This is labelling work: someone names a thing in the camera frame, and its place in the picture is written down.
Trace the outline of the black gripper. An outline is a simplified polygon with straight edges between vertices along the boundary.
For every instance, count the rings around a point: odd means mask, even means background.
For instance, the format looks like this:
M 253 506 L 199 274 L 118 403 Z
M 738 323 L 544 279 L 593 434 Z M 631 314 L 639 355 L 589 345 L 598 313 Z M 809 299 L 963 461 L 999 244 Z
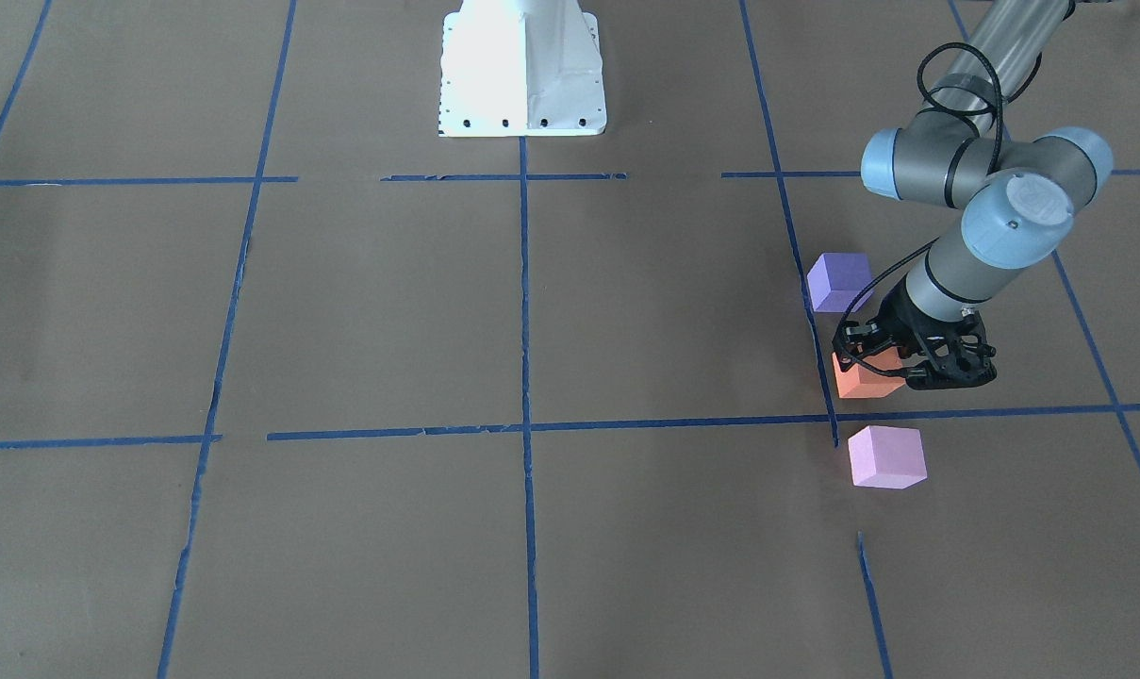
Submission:
M 996 347 L 987 342 L 979 312 L 937 321 L 914 304 L 902 283 L 871 324 L 838 324 L 832 345 L 839 371 L 896 371 L 899 360 L 918 355 L 918 365 L 906 369 L 910 388 L 975 388 L 997 377 Z

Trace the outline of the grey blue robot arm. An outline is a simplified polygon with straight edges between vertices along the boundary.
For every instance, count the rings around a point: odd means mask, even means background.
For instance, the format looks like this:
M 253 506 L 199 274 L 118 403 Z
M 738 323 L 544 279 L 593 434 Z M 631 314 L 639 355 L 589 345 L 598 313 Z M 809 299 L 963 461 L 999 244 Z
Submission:
M 967 41 L 933 48 L 917 68 L 920 108 L 868 141 L 860 177 L 888 199 L 954 208 L 948 232 L 890 265 L 898 283 L 876 317 L 844 313 L 838 374 L 863 369 L 909 388 L 975 388 L 997 377 L 982 308 L 1058 248 L 1115 167 L 1082 126 L 1034 141 L 1005 138 L 1005 111 L 1031 87 L 1073 1 L 996 1 Z

